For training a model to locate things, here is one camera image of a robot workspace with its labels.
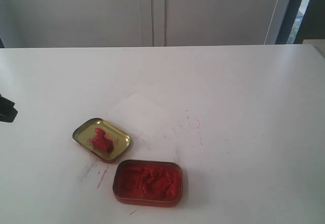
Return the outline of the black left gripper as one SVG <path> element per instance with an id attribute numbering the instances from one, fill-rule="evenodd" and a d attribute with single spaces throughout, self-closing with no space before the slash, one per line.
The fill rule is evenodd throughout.
<path id="1" fill-rule="evenodd" d="M 0 96 L 0 121 L 12 123 L 18 111 L 14 108 L 15 103 L 2 95 Z"/>

